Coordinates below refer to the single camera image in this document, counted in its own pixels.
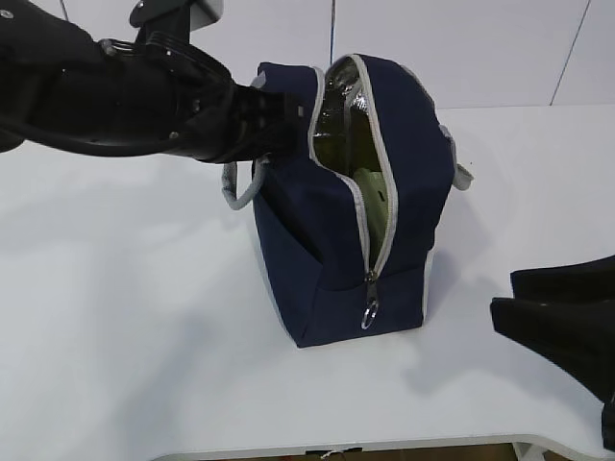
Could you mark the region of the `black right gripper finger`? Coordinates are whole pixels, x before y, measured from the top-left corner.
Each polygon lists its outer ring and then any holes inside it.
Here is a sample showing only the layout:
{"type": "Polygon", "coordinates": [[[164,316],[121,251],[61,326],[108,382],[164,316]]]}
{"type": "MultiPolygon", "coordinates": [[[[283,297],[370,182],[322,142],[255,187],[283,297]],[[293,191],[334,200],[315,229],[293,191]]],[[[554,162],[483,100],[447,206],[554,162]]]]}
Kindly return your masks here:
{"type": "Polygon", "coordinates": [[[614,302],[614,256],[510,274],[512,301],[600,305],[614,302]]]}
{"type": "Polygon", "coordinates": [[[614,401],[614,302],[495,298],[495,331],[558,366],[603,403],[614,401]]]}

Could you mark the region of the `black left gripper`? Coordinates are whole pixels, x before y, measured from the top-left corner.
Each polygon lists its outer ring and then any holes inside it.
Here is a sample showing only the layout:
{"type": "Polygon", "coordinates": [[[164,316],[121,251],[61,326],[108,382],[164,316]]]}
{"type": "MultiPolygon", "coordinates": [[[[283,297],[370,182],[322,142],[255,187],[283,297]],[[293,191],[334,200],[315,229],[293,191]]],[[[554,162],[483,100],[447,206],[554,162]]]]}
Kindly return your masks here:
{"type": "Polygon", "coordinates": [[[297,95],[237,86],[219,61],[163,32],[98,48],[98,64],[66,64],[45,80],[29,139],[108,158],[166,152],[222,161],[295,149],[305,115],[297,95]]]}

